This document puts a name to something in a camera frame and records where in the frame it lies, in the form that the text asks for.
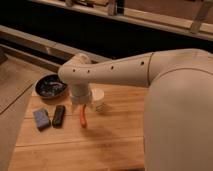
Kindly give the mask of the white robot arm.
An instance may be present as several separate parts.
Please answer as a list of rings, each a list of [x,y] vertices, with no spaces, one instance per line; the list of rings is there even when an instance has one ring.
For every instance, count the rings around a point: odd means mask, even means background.
[[[97,64],[80,53],[58,75],[76,104],[88,101],[91,83],[146,87],[145,171],[213,171],[213,53],[177,49]]]

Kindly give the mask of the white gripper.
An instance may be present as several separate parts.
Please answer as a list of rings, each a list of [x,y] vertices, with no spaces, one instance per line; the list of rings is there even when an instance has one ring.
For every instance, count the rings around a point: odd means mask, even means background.
[[[92,91],[89,84],[71,84],[69,90],[72,111],[75,111],[81,105],[90,105],[92,103]]]

